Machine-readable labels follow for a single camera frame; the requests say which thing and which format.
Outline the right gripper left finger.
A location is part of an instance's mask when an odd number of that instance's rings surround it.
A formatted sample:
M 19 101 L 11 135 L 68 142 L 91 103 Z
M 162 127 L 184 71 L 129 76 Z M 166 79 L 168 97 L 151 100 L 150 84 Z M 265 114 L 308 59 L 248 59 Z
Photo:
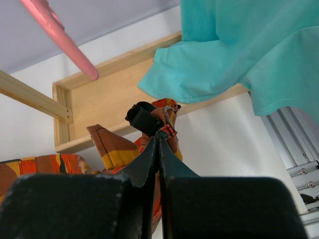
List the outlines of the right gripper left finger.
M 156 140 L 115 175 L 26 174 L 0 207 L 3 239 L 149 239 Z

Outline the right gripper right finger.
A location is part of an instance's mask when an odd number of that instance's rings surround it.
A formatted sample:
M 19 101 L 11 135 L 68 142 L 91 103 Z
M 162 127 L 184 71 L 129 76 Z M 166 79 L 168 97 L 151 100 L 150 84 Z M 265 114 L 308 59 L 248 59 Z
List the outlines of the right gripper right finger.
M 285 184 L 271 177 L 201 177 L 158 133 L 165 239 L 305 239 Z

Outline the orange camouflage trousers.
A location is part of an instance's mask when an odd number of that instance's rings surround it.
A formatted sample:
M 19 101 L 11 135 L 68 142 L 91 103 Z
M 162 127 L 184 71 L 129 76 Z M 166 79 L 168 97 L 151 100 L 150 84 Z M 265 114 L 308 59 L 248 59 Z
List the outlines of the orange camouflage trousers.
M 110 132 L 99 124 L 87 127 L 105 168 L 104 173 L 116 174 L 131 163 L 146 148 L 158 130 L 168 134 L 168 145 L 175 156 L 182 160 L 174 128 L 180 109 L 172 99 L 153 103 L 139 102 L 127 113 L 126 120 L 142 132 L 140 138 L 131 142 Z M 51 174 L 97 174 L 84 158 L 76 154 L 53 154 L 4 161 L 0 164 L 0 198 L 3 200 L 14 181 L 21 175 L 34 173 Z

